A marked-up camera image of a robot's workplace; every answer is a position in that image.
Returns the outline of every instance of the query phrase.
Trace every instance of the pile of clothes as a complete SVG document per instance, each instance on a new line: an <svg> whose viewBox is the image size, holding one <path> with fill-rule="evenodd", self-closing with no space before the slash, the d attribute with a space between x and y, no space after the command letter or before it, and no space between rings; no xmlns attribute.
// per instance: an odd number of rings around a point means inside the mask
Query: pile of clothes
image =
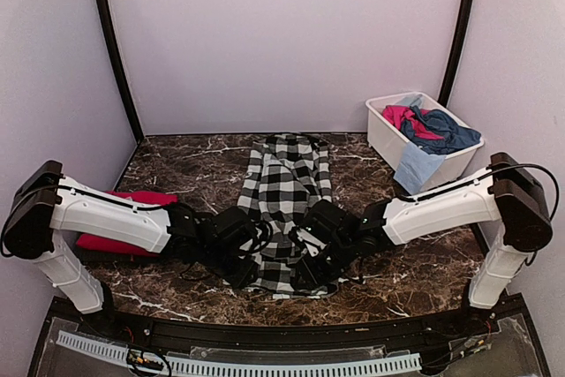
<svg viewBox="0 0 565 377"><path fill-rule="evenodd" d="M407 96L387 106L382 115L410 142L395 173L395 180L408 193L421 190L443 164L446 155L480 143L480 132L462 127L439 109L420 109L421 96Z"/></svg>

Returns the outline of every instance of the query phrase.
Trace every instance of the ventilation grille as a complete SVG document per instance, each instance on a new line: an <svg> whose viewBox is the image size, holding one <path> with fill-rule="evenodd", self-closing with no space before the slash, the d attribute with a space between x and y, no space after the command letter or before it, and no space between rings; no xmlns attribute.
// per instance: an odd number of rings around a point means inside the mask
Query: ventilation grille
<svg viewBox="0 0 565 377"><path fill-rule="evenodd" d="M59 331L56 344L116 366L128 366L125 363L128 349L124 346L100 342L66 331ZM416 353L341 364L254 366L167 357L173 375L178 377L377 377L418 371L422 368L419 359L420 356Z"/></svg>

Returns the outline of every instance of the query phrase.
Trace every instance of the marble table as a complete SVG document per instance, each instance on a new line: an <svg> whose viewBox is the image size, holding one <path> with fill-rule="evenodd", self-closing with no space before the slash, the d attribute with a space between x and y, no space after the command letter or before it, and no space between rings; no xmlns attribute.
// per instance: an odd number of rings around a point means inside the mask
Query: marble table
<svg viewBox="0 0 565 377"><path fill-rule="evenodd" d="M335 204L360 214L367 204L399 190L393 170L367 144L365 134L319 136L330 145ZM236 204L252 142L262 137L148 137L118 190L175 193L196 210L220 212ZM268 293L233 290L198 265L183 274L186 265L173 260L145 266L91 263L89 268L112 289L121 311L216 324L308 326L456 309L482 260L469 228L446 230L366 259L365 284L340 283L335 295L322 299L273 299ZM351 275L357 275L357 268L354 264Z"/></svg>

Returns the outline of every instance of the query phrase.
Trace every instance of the black and white checkered cloth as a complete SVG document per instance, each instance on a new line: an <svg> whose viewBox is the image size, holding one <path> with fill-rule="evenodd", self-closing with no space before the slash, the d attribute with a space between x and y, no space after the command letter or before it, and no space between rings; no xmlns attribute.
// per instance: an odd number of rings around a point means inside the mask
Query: black and white checkered cloth
<svg viewBox="0 0 565 377"><path fill-rule="evenodd" d="M306 135L277 134L253 144L237 205L253 220L273 228L271 243L254 256L260 264L254 287L301 296L335 291L296 291L290 285L300 251L288 234L322 199L331 201L328 143Z"/></svg>

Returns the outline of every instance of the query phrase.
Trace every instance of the red garment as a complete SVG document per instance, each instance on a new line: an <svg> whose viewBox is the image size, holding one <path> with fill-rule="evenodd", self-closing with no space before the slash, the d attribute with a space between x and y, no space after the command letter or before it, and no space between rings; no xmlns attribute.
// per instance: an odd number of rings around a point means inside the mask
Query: red garment
<svg viewBox="0 0 565 377"><path fill-rule="evenodd" d="M429 112L427 109L421 109L422 115ZM408 119L412 123L412 128L416 132L416 136L421 139L428 140L443 140L443 137L430 132L425 125L418 121L414 116L414 112L407 106L396 106L388 105L385 110L382 111L382 115L387 121L389 121L398 131L401 130L403 121Z"/></svg>
<svg viewBox="0 0 565 377"><path fill-rule="evenodd" d="M131 199L140 203L147 203L149 205L169 205L170 203L178 201L176 194L164 194L155 192L133 192L133 193L120 193L120 192L107 192L113 194L118 198ZM77 241L77 246L90 251L102 251L109 253L124 253L127 255L137 256L159 256L158 253L151 253L142 247L130 245L129 243L112 240L110 238L101 238L100 236L93 236L92 234L83 234Z"/></svg>

